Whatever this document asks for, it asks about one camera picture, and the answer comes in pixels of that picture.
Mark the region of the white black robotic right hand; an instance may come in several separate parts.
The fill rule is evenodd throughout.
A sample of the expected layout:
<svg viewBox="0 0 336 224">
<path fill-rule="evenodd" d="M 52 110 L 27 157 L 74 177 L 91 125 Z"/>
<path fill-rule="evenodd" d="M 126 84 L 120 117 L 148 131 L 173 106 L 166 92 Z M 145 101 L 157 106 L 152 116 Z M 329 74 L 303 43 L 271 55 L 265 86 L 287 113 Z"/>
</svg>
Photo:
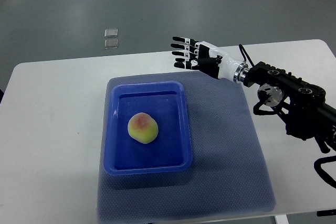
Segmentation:
<svg viewBox="0 0 336 224">
<path fill-rule="evenodd" d="M 205 41 L 191 38 L 173 37 L 171 47 L 177 56 L 174 67 L 198 70 L 214 79 L 238 82 L 240 72 L 247 67 L 241 60 L 233 59 L 229 53 Z"/>
</svg>

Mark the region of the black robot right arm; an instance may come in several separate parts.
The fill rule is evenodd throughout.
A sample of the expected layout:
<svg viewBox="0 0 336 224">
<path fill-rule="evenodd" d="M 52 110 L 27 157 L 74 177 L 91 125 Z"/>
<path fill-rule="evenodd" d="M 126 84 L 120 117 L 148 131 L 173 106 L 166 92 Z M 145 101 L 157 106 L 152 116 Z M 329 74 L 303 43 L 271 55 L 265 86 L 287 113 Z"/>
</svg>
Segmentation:
<svg viewBox="0 0 336 224">
<path fill-rule="evenodd" d="M 335 109 L 326 104 L 323 88 L 264 62 L 250 69 L 243 64 L 234 80 L 246 87 L 259 85 L 255 115 L 277 115 L 288 135 L 303 141 L 315 138 L 323 153 L 335 149 Z"/>
</svg>

